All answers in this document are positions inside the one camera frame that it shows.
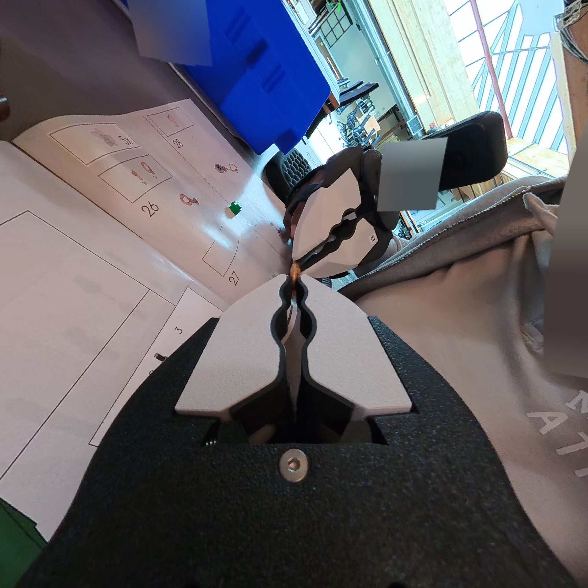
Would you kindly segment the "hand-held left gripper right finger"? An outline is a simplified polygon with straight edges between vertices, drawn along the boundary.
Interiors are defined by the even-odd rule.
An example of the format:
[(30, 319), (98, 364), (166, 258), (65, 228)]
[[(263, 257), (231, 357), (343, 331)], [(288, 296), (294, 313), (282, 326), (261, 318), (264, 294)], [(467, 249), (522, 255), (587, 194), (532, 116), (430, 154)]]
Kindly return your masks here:
[(364, 311), (312, 277), (296, 287), (305, 338), (298, 409), (315, 419), (408, 413), (412, 401)]

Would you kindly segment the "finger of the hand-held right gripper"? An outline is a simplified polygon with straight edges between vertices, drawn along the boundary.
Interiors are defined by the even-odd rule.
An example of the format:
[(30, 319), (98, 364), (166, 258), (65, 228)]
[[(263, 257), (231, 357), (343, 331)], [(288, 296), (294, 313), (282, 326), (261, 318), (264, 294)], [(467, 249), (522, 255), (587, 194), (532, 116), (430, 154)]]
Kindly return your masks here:
[(329, 187), (320, 187), (308, 198), (296, 224), (292, 259), (301, 261), (327, 243), (331, 231), (362, 204), (354, 172), (346, 170)]
[(346, 221), (335, 237), (316, 251), (316, 278), (332, 277), (357, 268), (382, 237), (382, 229), (365, 217)]

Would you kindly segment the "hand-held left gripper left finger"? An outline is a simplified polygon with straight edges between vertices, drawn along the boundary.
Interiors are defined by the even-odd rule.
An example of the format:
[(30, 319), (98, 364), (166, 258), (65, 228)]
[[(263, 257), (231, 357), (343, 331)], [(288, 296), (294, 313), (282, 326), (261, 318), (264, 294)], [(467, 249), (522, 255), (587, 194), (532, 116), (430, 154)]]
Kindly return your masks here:
[(175, 406), (180, 415), (238, 422), (247, 436), (283, 413), (283, 275), (220, 317)]

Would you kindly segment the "grey desk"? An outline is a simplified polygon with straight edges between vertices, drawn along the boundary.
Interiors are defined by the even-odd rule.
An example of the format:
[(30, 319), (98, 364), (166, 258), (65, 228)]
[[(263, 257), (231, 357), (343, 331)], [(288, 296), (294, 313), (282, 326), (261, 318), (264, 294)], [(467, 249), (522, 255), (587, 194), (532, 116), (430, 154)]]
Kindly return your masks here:
[(11, 114), (1, 123), (1, 221), (24, 210), (40, 212), (40, 196), (66, 234), (108, 261), (143, 250), (122, 224), (40, 164), (11, 140), (63, 115), (121, 115), (189, 99), (217, 129), (222, 146), (253, 172), (262, 160), (220, 119), (199, 88), (169, 65), (138, 55), (128, 19), (112, 1), (1, 1), (1, 93)]

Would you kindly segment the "person's right hand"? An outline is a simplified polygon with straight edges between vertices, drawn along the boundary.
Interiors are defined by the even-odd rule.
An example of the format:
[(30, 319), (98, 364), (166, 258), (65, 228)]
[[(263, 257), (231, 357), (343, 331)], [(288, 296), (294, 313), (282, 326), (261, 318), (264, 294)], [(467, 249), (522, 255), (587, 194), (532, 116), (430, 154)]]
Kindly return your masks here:
[(407, 254), (412, 244), (412, 239), (404, 239), (393, 234), (389, 246), (378, 262), (378, 267), (390, 263), (390, 259), (394, 260), (398, 256)]

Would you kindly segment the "grey zip hoodie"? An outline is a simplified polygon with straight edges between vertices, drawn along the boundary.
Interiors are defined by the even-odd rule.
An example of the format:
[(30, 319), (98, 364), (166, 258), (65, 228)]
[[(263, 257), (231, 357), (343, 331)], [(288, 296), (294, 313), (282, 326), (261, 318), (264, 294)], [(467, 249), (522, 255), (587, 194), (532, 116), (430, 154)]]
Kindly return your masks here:
[(587, 379), (543, 356), (545, 277), (566, 177), (505, 183), (340, 292), (430, 363), (489, 436), (519, 501), (587, 587)]

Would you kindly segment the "blue plastic bin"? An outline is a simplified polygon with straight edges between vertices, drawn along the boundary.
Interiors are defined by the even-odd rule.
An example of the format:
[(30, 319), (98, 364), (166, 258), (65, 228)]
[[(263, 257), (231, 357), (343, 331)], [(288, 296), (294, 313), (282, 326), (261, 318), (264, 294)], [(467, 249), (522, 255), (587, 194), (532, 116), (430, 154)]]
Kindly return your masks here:
[(207, 1), (212, 66), (185, 71), (257, 154), (290, 152), (332, 90), (282, 1)]

